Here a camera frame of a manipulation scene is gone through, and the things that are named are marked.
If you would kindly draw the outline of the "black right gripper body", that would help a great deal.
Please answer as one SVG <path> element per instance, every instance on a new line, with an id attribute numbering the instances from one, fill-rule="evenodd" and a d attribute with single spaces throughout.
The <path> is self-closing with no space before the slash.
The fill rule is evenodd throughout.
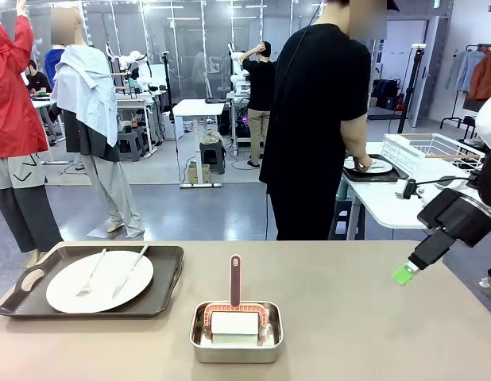
<path id="1" fill-rule="evenodd" d="M 450 247 L 456 241 L 474 247 L 491 232 L 491 210 L 451 189 L 442 190 L 417 218 L 431 231 L 423 241 L 427 247 Z"/>

